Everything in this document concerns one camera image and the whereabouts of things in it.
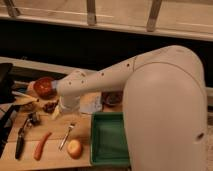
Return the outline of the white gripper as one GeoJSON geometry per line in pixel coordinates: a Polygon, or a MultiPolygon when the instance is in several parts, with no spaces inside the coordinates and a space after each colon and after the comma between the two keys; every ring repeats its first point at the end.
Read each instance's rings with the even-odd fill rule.
{"type": "Polygon", "coordinates": [[[71,114],[79,110],[79,103],[79,96],[60,96],[59,102],[52,113],[51,119],[56,120],[63,115],[71,114]]]}

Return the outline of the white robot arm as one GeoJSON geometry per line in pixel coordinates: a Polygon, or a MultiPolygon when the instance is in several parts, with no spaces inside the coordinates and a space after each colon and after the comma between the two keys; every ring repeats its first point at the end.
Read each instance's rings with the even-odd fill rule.
{"type": "Polygon", "coordinates": [[[123,92],[132,171],[206,171],[207,94],[199,57],[183,46],[134,56],[54,83],[60,105],[88,92],[123,92]]]}

